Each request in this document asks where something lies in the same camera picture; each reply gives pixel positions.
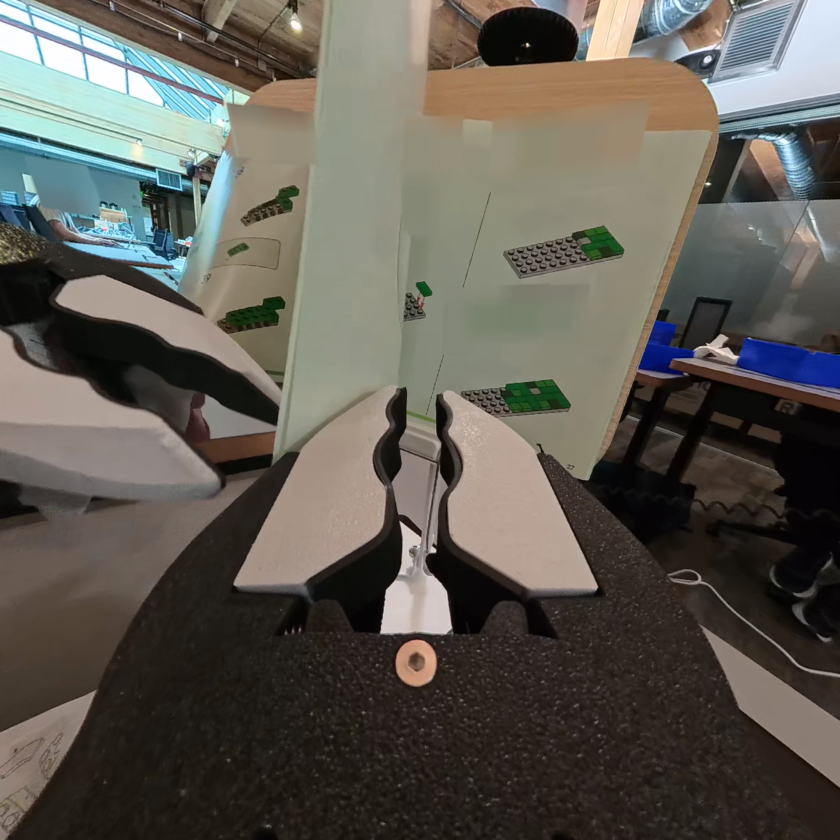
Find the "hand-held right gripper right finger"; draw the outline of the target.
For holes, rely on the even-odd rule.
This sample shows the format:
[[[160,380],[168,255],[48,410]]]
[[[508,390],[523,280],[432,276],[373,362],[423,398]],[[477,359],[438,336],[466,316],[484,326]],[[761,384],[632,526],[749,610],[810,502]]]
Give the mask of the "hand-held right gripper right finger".
[[[553,635],[542,604],[593,599],[599,584],[537,450],[456,392],[438,394],[436,429],[445,489],[427,567],[454,634],[515,604],[525,632]]]

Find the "black round ceiling fixture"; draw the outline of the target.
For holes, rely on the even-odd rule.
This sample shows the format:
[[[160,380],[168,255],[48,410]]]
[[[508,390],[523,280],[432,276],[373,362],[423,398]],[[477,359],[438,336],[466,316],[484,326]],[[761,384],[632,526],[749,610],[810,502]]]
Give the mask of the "black round ceiling fixture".
[[[578,30],[563,14],[543,7],[510,7],[480,27],[476,48],[489,67],[515,67],[572,61]]]

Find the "black framed sign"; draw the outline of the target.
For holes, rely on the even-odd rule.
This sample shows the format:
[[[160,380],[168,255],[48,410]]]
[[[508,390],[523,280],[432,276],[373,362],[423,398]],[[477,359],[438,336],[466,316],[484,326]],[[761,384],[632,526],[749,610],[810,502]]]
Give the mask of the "black framed sign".
[[[721,334],[731,306],[731,299],[697,297],[677,346],[683,350],[695,350],[709,344]]]

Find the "white and wooden book stand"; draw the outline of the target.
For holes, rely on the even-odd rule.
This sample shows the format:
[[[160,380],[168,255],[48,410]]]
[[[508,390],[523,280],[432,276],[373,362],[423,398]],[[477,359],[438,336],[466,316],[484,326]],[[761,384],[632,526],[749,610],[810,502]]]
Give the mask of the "white and wooden book stand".
[[[708,172],[701,82],[650,59],[442,70],[403,115],[318,84],[278,453],[234,579],[363,632],[550,637],[601,586],[588,479]]]

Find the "silver flexible duct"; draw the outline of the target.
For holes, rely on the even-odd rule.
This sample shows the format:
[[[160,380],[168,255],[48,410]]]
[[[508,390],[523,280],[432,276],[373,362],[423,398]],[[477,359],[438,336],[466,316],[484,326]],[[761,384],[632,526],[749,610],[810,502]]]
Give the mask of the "silver flexible duct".
[[[776,197],[790,194],[801,201],[813,198],[816,174],[809,146],[800,132],[758,133],[749,140],[749,150]]]

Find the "building instruction booklet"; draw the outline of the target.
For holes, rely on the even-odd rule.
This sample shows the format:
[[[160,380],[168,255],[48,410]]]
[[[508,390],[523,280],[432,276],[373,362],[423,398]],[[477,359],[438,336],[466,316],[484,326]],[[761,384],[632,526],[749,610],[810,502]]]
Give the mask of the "building instruction booklet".
[[[280,374],[276,455],[386,385],[552,380],[503,418],[588,477],[614,430],[718,136],[705,82],[648,57],[428,70],[433,2],[325,2],[313,98],[254,94],[188,295]]]

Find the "grey office desk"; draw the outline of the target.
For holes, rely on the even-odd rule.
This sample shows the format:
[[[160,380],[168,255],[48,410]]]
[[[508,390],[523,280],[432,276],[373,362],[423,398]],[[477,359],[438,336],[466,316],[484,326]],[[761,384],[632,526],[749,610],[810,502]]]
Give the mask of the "grey office desk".
[[[714,413],[821,445],[838,448],[839,392],[746,371],[738,366],[696,359],[675,360],[673,371],[708,382],[703,402],[689,422],[667,476],[682,477],[694,457]]]
[[[674,372],[664,373],[643,369],[636,372],[634,385],[649,386],[653,388],[653,394],[638,419],[635,431],[628,444],[624,458],[626,464],[637,465],[654,432],[657,421],[665,410],[669,395],[675,391],[682,378],[683,374]]]

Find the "long blue plastic bin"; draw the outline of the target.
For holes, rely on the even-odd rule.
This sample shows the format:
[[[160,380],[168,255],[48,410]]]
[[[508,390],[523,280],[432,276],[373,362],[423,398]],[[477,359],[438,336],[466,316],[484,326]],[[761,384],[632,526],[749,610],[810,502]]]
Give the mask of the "long blue plastic bin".
[[[737,366],[745,371],[796,384],[839,388],[837,353],[747,338],[743,341]]]

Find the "white crumpled cloth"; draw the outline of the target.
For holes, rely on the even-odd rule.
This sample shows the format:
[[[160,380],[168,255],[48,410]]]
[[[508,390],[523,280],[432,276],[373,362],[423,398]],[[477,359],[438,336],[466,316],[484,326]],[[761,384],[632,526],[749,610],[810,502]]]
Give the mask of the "white crumpled cloth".
[[[728,347],[729,338],[719,334],[715,339],[693,350],[693,358],[715,364],[737,365],[739,355]]]

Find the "brick-printed white paper bag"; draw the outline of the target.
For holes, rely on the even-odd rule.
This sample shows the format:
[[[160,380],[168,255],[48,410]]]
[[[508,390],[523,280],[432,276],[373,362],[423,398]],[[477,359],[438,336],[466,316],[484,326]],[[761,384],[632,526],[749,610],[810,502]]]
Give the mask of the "brick-printed white paper bag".
[[[67,717],[23,722],[1,736],[1,838],[37,801],[67,751]]]

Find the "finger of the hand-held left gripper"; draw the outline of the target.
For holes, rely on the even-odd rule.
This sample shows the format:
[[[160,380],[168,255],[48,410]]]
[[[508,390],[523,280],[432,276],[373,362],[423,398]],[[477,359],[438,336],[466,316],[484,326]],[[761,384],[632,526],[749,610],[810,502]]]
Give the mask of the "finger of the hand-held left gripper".
[[[227,409],[277,424],[281,391],[257,362],[202,313],[110,276],[67,282],[52,296],[69,351],[138,365]]]
[[[82,376],[30,360],[2,330],[1,478],[22,488],[126,501],[215,497],[225,477],[162,416]]]

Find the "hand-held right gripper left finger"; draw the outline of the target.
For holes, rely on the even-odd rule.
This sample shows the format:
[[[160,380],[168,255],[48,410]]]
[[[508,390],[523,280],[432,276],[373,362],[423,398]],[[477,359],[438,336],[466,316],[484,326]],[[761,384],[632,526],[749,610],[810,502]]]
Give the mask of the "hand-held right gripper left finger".
[[[313,435],[234,579],[252,594],[337,602],[355,631],[382,630],[403,564],[393,480],[402,467],[406,389],[388,385]]]

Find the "white air vent grille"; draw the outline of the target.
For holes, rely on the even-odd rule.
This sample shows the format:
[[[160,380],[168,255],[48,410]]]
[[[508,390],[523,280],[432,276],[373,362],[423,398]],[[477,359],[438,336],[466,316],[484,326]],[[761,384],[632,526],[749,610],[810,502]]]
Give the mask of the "white air vent grille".
[[[729,18],[708,82],[735,81],[776,71],[804,5],[805,1],[737,5]]]

